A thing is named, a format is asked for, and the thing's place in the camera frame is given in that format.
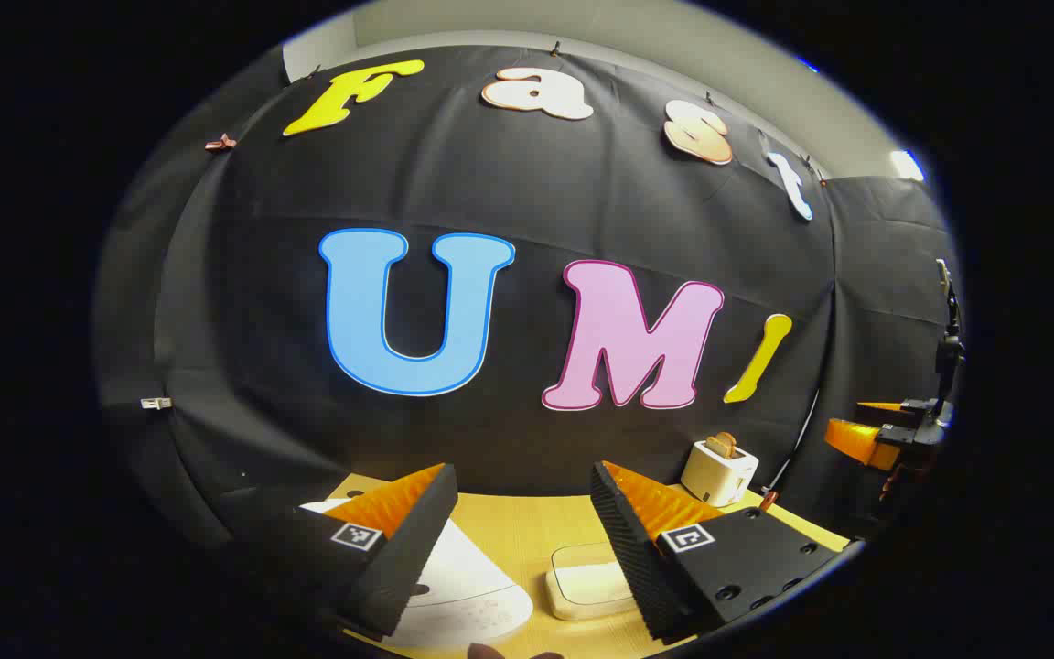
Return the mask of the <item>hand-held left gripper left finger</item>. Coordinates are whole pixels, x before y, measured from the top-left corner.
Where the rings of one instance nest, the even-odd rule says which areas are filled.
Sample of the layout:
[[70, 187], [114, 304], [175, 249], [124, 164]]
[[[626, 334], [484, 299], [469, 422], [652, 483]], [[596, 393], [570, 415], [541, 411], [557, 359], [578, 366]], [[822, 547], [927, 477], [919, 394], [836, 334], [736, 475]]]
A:
[[294, 610], [380, 639], [396, 629], [457, 503], [438, 463], [325, 512], [293, 506], [248, 534], [248, 571]]

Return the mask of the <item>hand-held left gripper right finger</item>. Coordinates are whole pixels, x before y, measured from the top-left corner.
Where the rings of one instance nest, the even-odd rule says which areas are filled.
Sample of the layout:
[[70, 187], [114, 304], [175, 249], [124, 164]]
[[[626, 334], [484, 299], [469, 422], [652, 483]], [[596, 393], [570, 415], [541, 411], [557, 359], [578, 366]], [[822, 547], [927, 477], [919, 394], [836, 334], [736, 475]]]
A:
[[671, 645], [740, 629], [844, 567], [832, 550], [773, 513], [731, 513], [599, 460], [591, 503], [656, 641]]

